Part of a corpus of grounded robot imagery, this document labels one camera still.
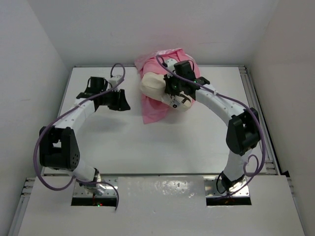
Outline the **cream pillow with bear print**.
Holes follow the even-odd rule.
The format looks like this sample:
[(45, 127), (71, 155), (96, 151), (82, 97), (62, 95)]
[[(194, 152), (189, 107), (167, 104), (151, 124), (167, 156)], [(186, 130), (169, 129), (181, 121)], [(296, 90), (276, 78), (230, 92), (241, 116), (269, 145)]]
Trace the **cream pillow with bear print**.
[(165, 89), (166, 82), (163, 75), (153, 72), (143, 75), (140, 90), (145, 96), (181, 112), (191, 107), (192, 98), (189, 95), (186, 95), (184, 92), (180, 92), (180, 95), (170, 95), (165, 92)]

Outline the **pink satin pillowcase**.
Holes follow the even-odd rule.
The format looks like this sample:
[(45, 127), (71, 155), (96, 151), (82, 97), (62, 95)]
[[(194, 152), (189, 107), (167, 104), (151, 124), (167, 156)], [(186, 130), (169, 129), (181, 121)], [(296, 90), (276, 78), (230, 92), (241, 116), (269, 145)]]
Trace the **pink satin pillowcase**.
[[(168, 59), (175, 59), (177, 62), (184, 60), (191, 60), (191, 64), (194, 64), (194, 72), (196, 77), (200, 76), (200, 70), (195, 60), (185, 53), (182, 48), (177, 49), (167, 49), (162, 51), (155, 51), (144, 56), (138, 57), (134, 64), (138, 70), (138, 73), (142, 77), (145, 73), (153, 72), (156, 74), (165, 75), (167, 71), (164, 70), (156, 60), (156, 55), (161, 55), (166, 63)], [(165, 118), (170, 110), (176, 109), (170, 108), (167, 105), (153, 100), (147, 96), (145, 96), (141, 92), (141, 105), (142, 105), (142, 119), (144, 124), (154, 123)]]

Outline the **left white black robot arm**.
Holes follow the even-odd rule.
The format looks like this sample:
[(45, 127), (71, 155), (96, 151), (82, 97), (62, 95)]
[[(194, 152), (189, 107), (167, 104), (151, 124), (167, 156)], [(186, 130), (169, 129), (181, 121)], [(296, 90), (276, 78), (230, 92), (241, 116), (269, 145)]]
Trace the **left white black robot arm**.
[(119, 88), (123, 81), (123, 76), (112, 76), (108, 80), (103, 77), (88, 79), (86, 89), (76, 96), (73, 106), (57, 121), (40, 130), (37, 146), (41, 166), (64, 171), (88, 188), (100, 184), (99, 171), (81, 157), (76, 133), (100, 106), (119, 112), (130, 110), (125, 90)]

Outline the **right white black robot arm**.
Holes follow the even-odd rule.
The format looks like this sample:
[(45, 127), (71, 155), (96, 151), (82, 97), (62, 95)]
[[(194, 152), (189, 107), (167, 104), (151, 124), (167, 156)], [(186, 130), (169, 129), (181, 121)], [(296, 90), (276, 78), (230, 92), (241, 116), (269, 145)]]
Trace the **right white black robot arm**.
[(168, 59), (162, 63), (167, 69), (164, 76), (165, 92), (172, 96), (190, 96), (214, 112), (227, 126), (226, 144), (229, 148), (227, 164), (218, 177), (224, 192), (228, 193), (244, 177), (244, 164), (258, 142), (260, 134), (254, 121), (258, 113), (219, 95), (204, 77), (197, 77), (190, 61)]

